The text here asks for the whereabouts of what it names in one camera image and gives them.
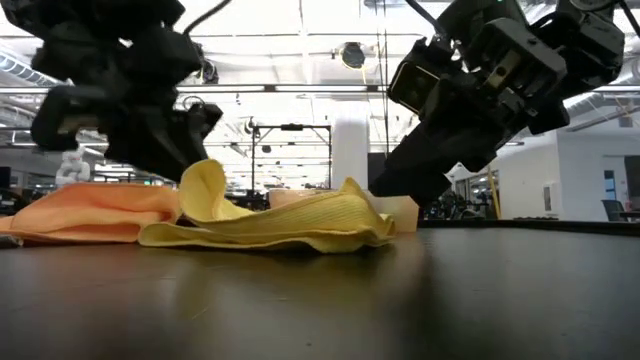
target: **towel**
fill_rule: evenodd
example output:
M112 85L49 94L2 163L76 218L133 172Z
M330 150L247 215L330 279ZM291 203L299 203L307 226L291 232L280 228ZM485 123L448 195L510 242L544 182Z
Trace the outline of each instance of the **towel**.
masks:
M174 223L179 216L178 194L166 187L76 183L0 218L0 234L25 244L132 243L146 225Z
M226 200L225 184L222 165L215 160L189 167L182 175L179 200L197 227L152 224L140 232L140 244L245 250L306 244L322 253L347 253L385 245L395 233L393 219L378 215L353 179L339 191L262 212Z

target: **chair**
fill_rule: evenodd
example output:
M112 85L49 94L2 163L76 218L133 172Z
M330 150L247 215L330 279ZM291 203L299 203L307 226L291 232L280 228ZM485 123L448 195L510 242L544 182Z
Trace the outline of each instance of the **chair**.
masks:
M602 200L604 211L607 213L609 221L628 222L628 218L622 215L625 212L624 206L618 200Z

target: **table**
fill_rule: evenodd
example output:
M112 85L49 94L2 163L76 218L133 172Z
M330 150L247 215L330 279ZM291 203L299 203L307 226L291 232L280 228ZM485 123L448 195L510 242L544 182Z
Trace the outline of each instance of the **table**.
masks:
M623 219L631 219L632 221L640 220L640 211L621 211L618 213Z
M0 251L3 359L639 359L640 241L428 229L314 256Z

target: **window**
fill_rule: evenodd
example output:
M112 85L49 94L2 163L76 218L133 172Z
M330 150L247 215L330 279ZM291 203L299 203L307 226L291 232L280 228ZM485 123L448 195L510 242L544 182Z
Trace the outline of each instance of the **window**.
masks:
M617 200L616 198L616 179L613 174L613 170L604 171L604 191L605 199Z

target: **yellow cloth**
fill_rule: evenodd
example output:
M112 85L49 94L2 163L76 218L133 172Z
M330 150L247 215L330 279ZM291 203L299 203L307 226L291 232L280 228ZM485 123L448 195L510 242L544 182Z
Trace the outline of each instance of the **yellow cloth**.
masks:
M152 224L142 229L139 243L222 249L282 249L306 243L323 253L347 253L387 244L395 233L393 219L378 215L353 179L337 192L263 212L226 200L225 185L217 161L189 167L182 175L179 200L183 213L198 228Z

